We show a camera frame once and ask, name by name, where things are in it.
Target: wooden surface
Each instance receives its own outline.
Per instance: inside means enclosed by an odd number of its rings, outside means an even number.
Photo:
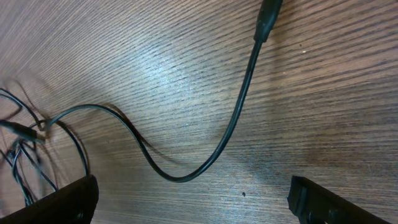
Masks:
[[[0,84],[27,101],[23,88],[48,116],[83,103],[117,106],[161,168],[184,175],[229,121],[260,4],[2,0]],[[397,31],[395,0],[284,1],[233,137],[186,184],[159,177],[109,115],[66,117],[98,178],[93,223],[298,223],[286,200],[291,175],[397,223]],[[32,122],[25,113],[16,120]],[[3,133],[9,144],[14,136]],[[65,134],[55,129],[48,145],[60,185],[83,175]],[[24,204],[8,167],[0,177],[7,215]]]

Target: wooden desk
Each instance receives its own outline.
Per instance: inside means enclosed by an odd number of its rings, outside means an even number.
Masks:
[[[213,152],[229,121],[260,4],[3,0],[1,84],[26,100],[22,86],[49,116],[115,105],[162,154],[151,150],[156,162],[184,175]],[[93,223],[298,223],[286,200],[291,175],[397,223],[397,15],[394,0],[284,1],[233,137],[186,184],[159,177],[109,115],[65,118],[98,178]],[[1,114],[11,109],[4,104]],[[55,130],[52,146],[60,185],[81,177],[66,135]],[[0,177],[6,215],[24,203],[8,167]]]

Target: wire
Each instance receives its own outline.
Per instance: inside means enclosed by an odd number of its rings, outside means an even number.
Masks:
[[[226,131],[223,135],[223,137],[221,138],[220,143],[218,143],[217,148],[214,150],[214,152],[212,153],[212,155],[195,171],[193,171],[192,173],[185,175],[183,177],[174,177],[171,175],[168,175],[166,172],[164,172],[152,159],[152,157],[150,156],[150,154],[148,153],[148,150],[146,149],[144,143],[141,141],[141,139],[138,137],[139,134],[135,131],[134,127],[132,127],[130,125],[129,122],[125,121],[125,119],[118,114],[117,112],[105,107],[105,106],[101,106],[101,105],[92,105],[92,104],[87,104],[87,105],[79,105],[79,106],[74,106],[62,113],[60,113],[58,116],[54,117],[54,119],[50,120],[46,127],[50,128],[51,125],[53,125],[54,123],[58,122],[61,118],[63,118],[64,116],[76,111],[76,110],[82,110],[82,109],[97,109],[97,110],[101,110],[101,111],[105,111],[109,114],[111,114],[112,116],[114,116],[115,118],[117,118],[120,122],[122,122],[122,124],[130,131],[130,133],[134,136],[134,139],[137,141],[142,153],[144,154],[145,158],[147,159],[148,163],[150,164],[150,166],[156,171],[156,173],[158,173],[160,176],[162,176],[163,178],[165,178],[166,180],[169,180],[171,182],[176,182],[176,183],[184,183],[184,182],[188,182],[190,180],[193,180],[194,178],[198,177],[200,174],[202,174],[204,171],[207,170],[207,168],[209,168],[216,160],[217,158],[220,156],[220,154],[223,152],[225,146],[227,145],[229,139],[231,138],[231,135],[234,131],[234,128],[236,126],[236,123],[238,122],[238,118],[239,115],[242,112],[242,107],[243,107],[243,103],[244,103],[244,99],[246,97],[246,94],[248,93],[249,90],[249,85],[250,85],[250,81],[253,75],[253,71],[254,71],[254,67],[256,66],[256,61],[257,61],[257,57],[259,55],[259,52],[261,50],[261,45],[262,42],[257,41],[254,44],[250,59],[249,59],[249,64],[246,70],[246,74],[244,76],[243,79],[243,84],[241,87],[241,91],[239,92],[239,96],[238,96],[238,100],[236,102],[235,105],[235,109],[233,111],[232,117],[229,121],[228,127],[226,128]]]
[[[69,130],[67,125],[65,123],[61,122],[61,118],[63,118],[64,116],[66,116],[74,111],[77,111],[77,110],[97,109],[97,110],[101,110],[101,111],[109,113],[110,115],[117,118],[120,122],[122,122],[122,124],[130,131],[130,133],[132,134],[132,136],[138,143],[143,155],[147,159],[150,166],[156,171],[156,173],[158,173],[161,177],[163,177],[164,179],[169,180],[171,182],[183,183],[183,182],[188,182],[190,180],[193,180],[194,178],[196,178],[200,174],[202,174],[204,171],[206,171],[221,155],[221,153],[223,152],[229,139],[231,138],[231,135],[235,129],[236,123],[238,122],[239,115],[242,112],[244,99],[249,90],[250,81],[251,81],[251,78],[253,75],[254,67],[256,66],[256,61],[257,61],[257,57],[258,57],[260,49],[261,49],[261,45],[262,45],[262,41],[256,41],[256,43],[254,44],[252,53],[250,55],[248,67],[246,69],[246,74],[243,79],[243,84],[242,84],[241,90],[239,92],[238,100],[236,101],[233,114],[232,114],[229,124],[225,130],[225,133],[224,133],[223,137],[221,138],[220,142],[218,143],[216,149],[214,150],[212,155],[199,168],[197,168],[190,174],[185,175],[183,177],[174,177],[174,176],[171,176],[171,175],[167,174],[166,172],[164,172],[155,163],[153,158],[150,156],[148,150],[146,149],[144,143],[142,142],[142,139],[140,138],[139,133],[132,126],[132,124],[126,118],[122,117],[119,113],[117,113],[114,110],[111,110],[105,106],[94,105],[94,104],[78,105],[78,106],[74,106],[74,107],[60,113],[58,116],[54,117],[53,119],[39,120],[39,118],[36,116],[36,114],[24,102],[22,102],[16,96],[11,94],[9,91],[0,88],[0,91],[6,94],[6,95],[0,94],[0,97],[6,98],[7,100],[14,102],[18,106],[18,110],[16,112],[14,112],[13,114],[11,114],[10,116],[8,116],[7,117],[8,119],[15,116],[16,114],[18,114],[18,112],[20,112],[21,109],[24,108],[28,111],[28,113],[33,117],[33,119],[35,121],[34,124],[31,124],[29,126],[29,128],[27,128],[25,126],[21,126],[20,124],[16,124],[16,127],[14,128],[14,130],[16,130],[17,133],[18,133],[18,131],[21,131],[20,130],[21,128],[23,128],[24,132],[26,132],[26,131],[29,132],[29,130],[32,130],[32,128],[34,128],[34,127],[38,127],[39,131],[49,131],[49,129],[54,124],[57,124],[58,126],[60,126],[68,134],[68,136],[71,138],[71,140],[75,144],[76,149],[81,158],[81,161],[83,163],[85,175],[89,175],[90,171],[89,171],[88,163],[87,163],[85,154],[83,152],[82,146],[80,145],[79,141],[77,140],[77,137]],[[0,126],[7,127],[7,125],[9,125],[9,123],[10,123],[10,122],[6,121],[5,119],[0,120],[0,121],[1,121]],[[28,144],[29,141],[33,143],[33,146],[30,146]],[[16,182],[20,185],[22,193],[24,194],[25,205],[29,206],[34,203],[34,198],[33,198],[32,192],[30,192],[26,183],[24,183],[24,181],[22,180],[21,175],[19,174],[19,169],[17,167],[17,160],[22,153],[23,153],[23,155],[26,156],[26,158],[28,158],[30,163],[37,169],[39,175],[42,178],[44,178],[51,185],[51,187],[54,189],[54,191],[57,191],[58,188],[50,180],[50,178],[47,175],[45,175],[44,172],[41,171],[40,166],[29,155],[29,153],[26,151],[26,148],[30,149],[35,154],[37,160],[39,161],[40,157],[37,153],[36,142],[32,138],[25,137],[25,139],[24,139],[23,136],[21,136],[21,135],[12,143],[11,149],[8,150],[6,154],[1,151],[1,155],[3,156],[4,160],[11,166],[12,174],[13,174]]]

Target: tangled wires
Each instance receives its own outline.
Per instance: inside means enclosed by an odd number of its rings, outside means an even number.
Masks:
[[[22,193],[24,195],[25,205],[29,206],[35,202],[35,197],[28,188],[27,183],[25,183],[22,180],[22,177],[20,175],[17,161],[21,157],[21,155],[26,156],[26,158],[33,165],[33,167],[37,169],[39,175],[49,183],[49,185],[53,188],[54,191],[58,190],[57,186],[55,186],[55,184],[50,180],[50,178],[46,174],[44,174],[44,172],[40,169],[41,158],[38,154],[37,145],[43,144],[44,138],[39,134],[37,134],[37,131],[33,129],[34,127],[37,127],[39,131],[48,130],[50,126],[47,126],[47,124],[49,123],[50,120],[47,119],[39,120],[37,115],[24,102],[22,102],[20,99],[18,99],[16,96],[14,96],[5,89],[0,88],[0,97],[13,102],[18,107],[18,109],[12,114],[10,114],[7,118],[0,119],[0,126],[18,135],[18,138],[16,138],[12,142],[11,147],[5,153],[2,150],[0,150],[0,153],[4,161],[6,161],[10,165],[12,170],[12,175],[15,178],[16,182],[21,187]],[[35,121],[35,123],[30,125],[29,127],[25,127],[21,124],[8,121],[16,114],[21,112],[22,109],[27,110]],[[83,167],[85,170],[85,175],[88,175],[89,170],[88,170],[86,157],[83,153],[82,146],[80,145],[79,141],[77,141],[76,136],[74,136],[74,134],[67,128],[67,126],[63,122],[56,121],[54,123],[59,125],[74,142],[81,157],[81,161],[83,163]]]

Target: wood grain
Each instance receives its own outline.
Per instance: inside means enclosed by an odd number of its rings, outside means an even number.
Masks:
[[[184,175],[228,123],[260,4],[3,0],[1,85],[27,101],[24,89],[47,116],[83,103],[117,106],[158,152],[155,161]],[[66,117],[98,178],[93,223],[298,223],[286,200],[291,175],[397,223],[397,31],[395,0],[285,0],[233,137],[186,184],[159,177],[109,115]],[[1,105],[1,116],[13,109]],[[9,144],[14,136],[4,137]],[[57,129],[49,154],[60,185],[83,175]],[[7,215],[24,204],[8,167],[0,177]]]

